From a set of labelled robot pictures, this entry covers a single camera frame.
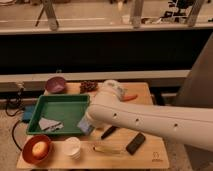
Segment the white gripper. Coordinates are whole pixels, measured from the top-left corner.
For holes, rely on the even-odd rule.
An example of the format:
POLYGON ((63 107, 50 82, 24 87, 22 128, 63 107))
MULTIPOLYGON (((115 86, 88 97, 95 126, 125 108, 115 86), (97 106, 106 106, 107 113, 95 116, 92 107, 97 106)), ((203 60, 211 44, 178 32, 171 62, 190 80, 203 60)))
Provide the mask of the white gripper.
POLYGON ((86 118, 87 118, 89 124, 91 126, 93 126, 95 129, 103 129, 104 128, 104 125, 103 125, 102 122, 99 122, 99 121, 91 118, 89 115, 87 115, 86 118))

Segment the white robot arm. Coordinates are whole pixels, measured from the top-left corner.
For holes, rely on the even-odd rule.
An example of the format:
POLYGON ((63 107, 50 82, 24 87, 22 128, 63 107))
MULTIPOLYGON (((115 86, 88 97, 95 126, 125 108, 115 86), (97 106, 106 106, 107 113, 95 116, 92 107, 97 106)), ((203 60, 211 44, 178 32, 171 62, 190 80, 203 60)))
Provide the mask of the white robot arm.
POLYGON ((213 151, 213 109, 154 106, 123 102, 125 89, 106 80, 87 108, 93 125, 98 122, 128 128, 213 151))

